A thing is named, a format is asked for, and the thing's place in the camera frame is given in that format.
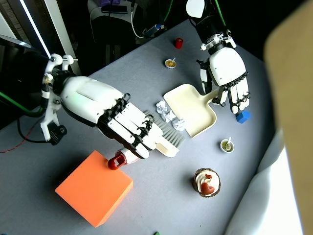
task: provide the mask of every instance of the chocolate cupcake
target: chocolate cupcake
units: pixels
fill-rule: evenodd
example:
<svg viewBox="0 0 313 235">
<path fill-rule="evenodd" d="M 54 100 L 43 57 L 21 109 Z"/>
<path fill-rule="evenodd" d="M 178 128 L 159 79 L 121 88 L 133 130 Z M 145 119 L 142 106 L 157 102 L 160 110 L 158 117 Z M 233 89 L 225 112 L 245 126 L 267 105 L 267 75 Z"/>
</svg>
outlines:
<svg viewBox="0 0 313 235">
<path fill-rule="evenodd" d="M 221 189 L 220 177 L 210 168 L 201 168 L 195 173 L 193 187 L 201 197 L 213 197 Z"/>
</svg>

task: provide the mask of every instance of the gray tabletop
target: gray tabletop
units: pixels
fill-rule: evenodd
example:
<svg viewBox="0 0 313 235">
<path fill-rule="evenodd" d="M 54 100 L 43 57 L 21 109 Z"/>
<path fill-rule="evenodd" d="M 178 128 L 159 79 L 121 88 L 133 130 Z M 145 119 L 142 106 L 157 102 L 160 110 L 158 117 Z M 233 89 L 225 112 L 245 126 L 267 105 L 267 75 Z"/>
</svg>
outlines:
<svg viewBox="0 0 313 235">
<path fill-rule="evenodd" d="M 184 39 L 182 49 L 173 46 Z M 132 94 L 132 103 L 141 110 L 155 110 L 162 96 L 181 84 L 201 91 L 199 65 L 206 59 L 199 50 L 201 41 L 189 22 L 125 55 L 90 77 Z M 113 157 L 121 145 L 59 112 L 59 121 L 68 134 L 57 146 L 25 143 L 0 155 L 0 234 L 9 235 L 221 235 L 250 182 L 274 134 L 271 97 L 262 61 L 242 48 L 237 50 L 249 71 L 251 91 L 247 108 L 252 119 L 239 124 L 228 106 L 213 106 L 216 124 L 186 140 L 174 158 L 158 151 L 121 169 L 134 180 L 134 188 L 107 222 L 95 229 L 55 192 L 55 188 L 93 151 Z M 168 70 L 164 60 L 176 57 L 177 67 Z M 22 117 L 26 133 L 36 120 Z M 235 151 L 224 154 L 222 139 L 232 137 Z M 43 139 L 37 126 L 30 138 Z M 0 151 L 21 140 L 16 122 L 0 131 Z M 221 191 L 202 198 L 191 179 L 196 170 L 214 169 L 221 178 Z"/>
</svg>

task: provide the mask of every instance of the robotic hand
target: robotic hand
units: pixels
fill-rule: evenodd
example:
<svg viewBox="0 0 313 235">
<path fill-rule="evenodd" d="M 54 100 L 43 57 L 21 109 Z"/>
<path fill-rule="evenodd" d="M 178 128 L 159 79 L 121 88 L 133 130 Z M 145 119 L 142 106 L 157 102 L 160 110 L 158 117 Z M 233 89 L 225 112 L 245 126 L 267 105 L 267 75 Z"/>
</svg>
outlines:
<svg viewBox="0 0 313 235">
<path fill-rule="evenodd" d="M 236 44 L 229 30 L 217 18 L 209 0 L 188 0 L 188 15 L 193 20 L 202 45 L 201 50 L 208 50 L 211 55 L 200 64 L 200 78 L 205 94 L 212 91 L 212 82 L 219 86 L 214 104 L 225 106 L 227 95 L 231 111 L 236 114 L 249 105 L 250 93 L 247 83 L 247 71 L 241 56 L 235 50 Z"/>
<path fill-rule="evenodd" d="M 75 76 L 68 66 L 74 62 L 69 55 L 53 54 L 45 70 L 43 84 L 48 90 L 43 96 L 48 99 L 45 118 L 41 123 L 45 140 L 57 144 L 66 134 L 59 125 L 57 111 L 63 106 L 66 112 L 78 121 L 97 127 L 110 139 L 116 139 L 124 148 L 108 162 L 111 169 L 130 164 L 139 158 L 149 157 L 149 150 L 166 140 L 162 130 L 129 102 L 130 95 L 85 76 Z M 62 70 L 54 67 L 62 64 Z"/>
</svg>

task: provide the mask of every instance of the crumpled paper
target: crumpled paper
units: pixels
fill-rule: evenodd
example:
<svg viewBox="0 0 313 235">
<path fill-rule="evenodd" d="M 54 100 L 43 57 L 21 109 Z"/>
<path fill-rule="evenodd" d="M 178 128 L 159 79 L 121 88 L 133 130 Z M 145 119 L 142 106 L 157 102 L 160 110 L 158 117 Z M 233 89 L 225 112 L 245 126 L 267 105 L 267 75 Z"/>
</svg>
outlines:
<svg viewBox="0 0 313 235">
<path fill-rule="evenodd" d="M 172 121 L 172 125 L 174 127 L 175 130 L 178 130 L 178 131 L 183 131 L 185 129 L 185 120 L 182 118 L 182 119 L 174 119 Z"/>
<path fill-rule="evenodd" d="M 169 112 L 162 112 L 161 116 L 165 122 L 172 121 L 174 118 L 176 118 L 176 116 L 172 110 Z"/>
<path fill-rule="evenodd" d="M 164 100 L 161 100 L 156 104 L 156 111 L 158 114 L 162 114 L 163 112 L 167 112 L 167 106 Z"/>
</svg>

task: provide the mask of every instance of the orange box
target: orange box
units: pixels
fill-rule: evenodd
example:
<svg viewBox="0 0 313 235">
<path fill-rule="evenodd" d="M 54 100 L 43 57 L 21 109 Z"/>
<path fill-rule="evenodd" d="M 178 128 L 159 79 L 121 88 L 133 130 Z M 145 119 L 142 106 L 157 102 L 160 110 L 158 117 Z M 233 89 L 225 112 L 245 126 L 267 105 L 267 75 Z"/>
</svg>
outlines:
<svg viewBox="0 0 313 235">
<path fill-rule="evenodd" d="M 55 190 L 94 227 L 106 222 L 133 187 L 128 175 L 107 163 L 94 151 Z"/>
</svg>

